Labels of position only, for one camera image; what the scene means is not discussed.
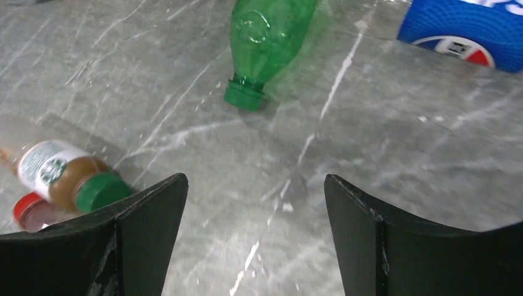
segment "green bottle cap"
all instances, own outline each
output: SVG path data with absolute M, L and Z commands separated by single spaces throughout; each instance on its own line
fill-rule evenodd
M 133 195 L 132 188 L 114 173 L 89 178 L 78 191 L 76 207 L 89 213 Z
M 227 103 L 248 111 L 257 111 L 260 109 L 262 99 L 263 92 L 229 80 L 229 86 L 225 91 L 225 101 Z

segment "pepsi logo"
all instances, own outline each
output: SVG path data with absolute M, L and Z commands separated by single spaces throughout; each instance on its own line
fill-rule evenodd
M 475 41 L 457 36 L 432 36 L 413 42 L 414 45 L 485 67 L 495 68 L 494 58 Z

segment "brown liquid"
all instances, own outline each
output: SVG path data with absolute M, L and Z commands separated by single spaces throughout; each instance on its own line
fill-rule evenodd
M 62 176 L 49 186 L 53 203 L 68 212 L 77 212 L 76 195 L 92 176 L 111 169 L 95 157 L 80 157 L 67 163 Z

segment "white label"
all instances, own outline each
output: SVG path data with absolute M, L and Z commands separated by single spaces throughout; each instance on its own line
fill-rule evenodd
M 502 3 L 508 3 L 512 2 L 512 0 L 462 0 L 463 2 L 467 2 L 470 4 L 476 4 L 481 5 L 489 8 L 493 8 L 496 4 L 502 4 Z M 505 5 L 505 9 L 508 10 L 508 12 L 516 14 L 516 15 L 523 15 L 523 0 L 516 0 L 518 4 L 507 4 Z
M 67 163 L 89 153 L 61 140 L 41 142 L 31 148 L 18 164 L 18 178 L 44 199 L 50 200 L 49 187 L 65 171 Z

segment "green plastic bottle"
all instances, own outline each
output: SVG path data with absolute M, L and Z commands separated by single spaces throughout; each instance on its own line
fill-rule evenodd
M 237 0 L 231 19 L 234 77 L 225 101 L 260 108 L 263 87 L 302 47 L 318 0 Z

